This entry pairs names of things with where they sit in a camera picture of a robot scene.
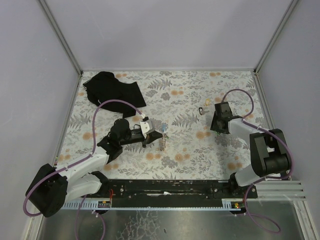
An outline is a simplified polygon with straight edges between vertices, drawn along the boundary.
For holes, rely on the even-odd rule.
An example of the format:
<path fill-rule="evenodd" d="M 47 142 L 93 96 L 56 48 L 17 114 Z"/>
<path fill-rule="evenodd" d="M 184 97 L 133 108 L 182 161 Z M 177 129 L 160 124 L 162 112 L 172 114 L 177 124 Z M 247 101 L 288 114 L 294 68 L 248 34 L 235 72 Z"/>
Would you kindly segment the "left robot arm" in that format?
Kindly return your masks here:
<path fill-rule="evenodd" d="M 162 137 L 148 117 L 136 129 L 130 129 L 126 119 L 117 119 L 108 134 L 94 144 L 93 152 L 88 156 L 76 158 L 66 165 L 54 167 L 47 163 L 41 166 L 25 193 L 25 202 L 31 202 L 40 215 L 51 217 L 65 202 L 96 194 L 103 185 L 97 177 L 98 169 L 122 154 L 124 145 L 141 143 L 145 148 Z"/>

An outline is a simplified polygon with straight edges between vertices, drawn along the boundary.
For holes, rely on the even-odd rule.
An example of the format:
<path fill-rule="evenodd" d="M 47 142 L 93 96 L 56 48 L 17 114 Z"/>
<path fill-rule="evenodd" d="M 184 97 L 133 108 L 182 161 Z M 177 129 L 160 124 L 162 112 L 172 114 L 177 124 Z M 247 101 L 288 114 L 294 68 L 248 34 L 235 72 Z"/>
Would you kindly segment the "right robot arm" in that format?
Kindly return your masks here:
<path fill-rule="evenodd" d="M 250 150 L 250 164 L 230 175 L 232 188 L 246 187 L 261 179 L 292 170 L 292 156 L 280 129 L 266 130 L 233 115 L 228 102 L 216 103 L 210 129 L 244 140 Z"/>

